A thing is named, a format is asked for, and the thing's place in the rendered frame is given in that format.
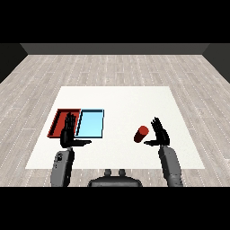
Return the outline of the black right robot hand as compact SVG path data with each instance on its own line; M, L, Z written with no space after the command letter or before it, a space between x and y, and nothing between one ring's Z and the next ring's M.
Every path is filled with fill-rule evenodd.
M158 118L154 118L151 121L152 128L155 132L156 140L145 141L149 146L168 146L170 145L170 138L167 131L164 129L161 121Z

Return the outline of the red shallow open box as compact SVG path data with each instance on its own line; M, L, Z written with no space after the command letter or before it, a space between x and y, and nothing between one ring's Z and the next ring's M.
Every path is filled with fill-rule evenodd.
M78 121L80 109L58 109L52 121L47 137L60 138L61 131L65 126L66 115L70 113L75 116L75 121Z

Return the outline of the small red can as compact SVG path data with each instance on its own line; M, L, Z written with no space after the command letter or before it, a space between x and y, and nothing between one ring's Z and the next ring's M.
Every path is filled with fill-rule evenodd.
M141 126L134 136L134 141L136 143L140 143L143 140L143 138L148 134L148 132L149 129L146 126Z

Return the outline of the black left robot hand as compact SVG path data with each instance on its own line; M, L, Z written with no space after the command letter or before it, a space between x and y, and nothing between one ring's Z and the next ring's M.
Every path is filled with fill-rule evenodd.
M68 148L73 146L85 146L91 143L91 140L75 139L75 116L69 112L65 118L65 126L61 130L60 145L63 148Z

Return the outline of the light blue shallow open box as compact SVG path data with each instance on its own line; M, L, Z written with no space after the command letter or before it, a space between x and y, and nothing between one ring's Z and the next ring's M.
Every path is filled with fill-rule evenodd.
M75 137L102 138L103 109L82 109L77 121Z

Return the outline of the dark grey robot body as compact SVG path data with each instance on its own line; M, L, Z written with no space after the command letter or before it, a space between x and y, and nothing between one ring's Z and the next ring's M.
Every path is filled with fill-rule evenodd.
M90 180L88 187L142 187L142 183L128 177L124 169L119 169L118 176L112 176L111 169L106 169L102 177Z

